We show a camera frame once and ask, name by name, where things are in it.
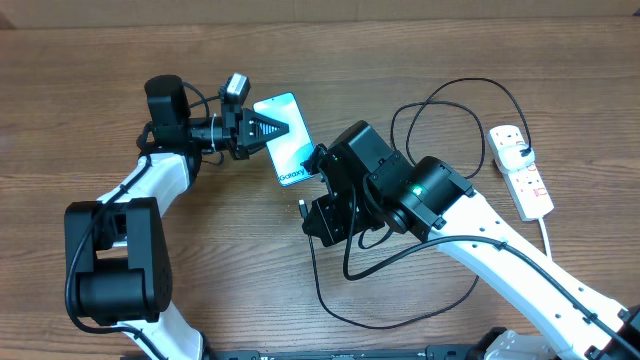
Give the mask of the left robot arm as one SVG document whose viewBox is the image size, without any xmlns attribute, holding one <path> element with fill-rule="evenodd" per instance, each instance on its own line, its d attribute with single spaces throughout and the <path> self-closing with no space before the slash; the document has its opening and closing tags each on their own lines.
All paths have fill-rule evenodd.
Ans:
<svg viewBox="0 0 640 360">
<path fill-rule="evenodd" d="M 144 85 L 151 119 L 136 140 L 135 169 L 95 201 L 64 214 L 70 321 L 90 334 L 124 333 L 150 359 L 212 359 L 206 337 L 172 301 L 172 269 L 162 217 L 195 182 L 204 156 L 245 160 L 289 131 L 245 108 L 248 77 L 235 73 L 216 95 L 217 114 L 191 115 L 191 84 L 159 75 Z"/>
</svg>

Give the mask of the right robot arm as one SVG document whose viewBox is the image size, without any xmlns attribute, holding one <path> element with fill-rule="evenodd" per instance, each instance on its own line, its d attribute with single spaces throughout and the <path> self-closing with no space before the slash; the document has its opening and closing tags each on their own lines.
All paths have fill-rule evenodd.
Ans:
<svg viewBox="0 0 640 360">
<path fill-rule="evenodd" d="M 456 259 L 521 312 L 539 331 L 492 329 L 470 359 L 636 359 L 639 310 L 589 288 L 511 228 L 462 175 L 427 156 L 415 165 L 365 121 L 330 146 L 319 144 L 303 166 L 320 175 L 326 195 L 302 206 L 302 229 L 326 247 L 388 226 L 418 245 L 357 274 L 367 277 L 421 249 Z"/>
</svg>

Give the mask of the blue Samsung Galaxy smartphone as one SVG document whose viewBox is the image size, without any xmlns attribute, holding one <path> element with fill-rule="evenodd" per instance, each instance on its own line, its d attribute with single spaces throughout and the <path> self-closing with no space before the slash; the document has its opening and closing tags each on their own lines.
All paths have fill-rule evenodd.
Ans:
<svg viewBox="0 0 640 360">
<path fill-rule="evenodd" d="M 312 178 L 302 163 L 314 150 L 309 130 L 293 93 L 283 93 L 253 105 L 253 110 L 263 116 L 285 123 L 289 132 L 267 143 L 278 183 L 291 186 Z"/>
</svg>

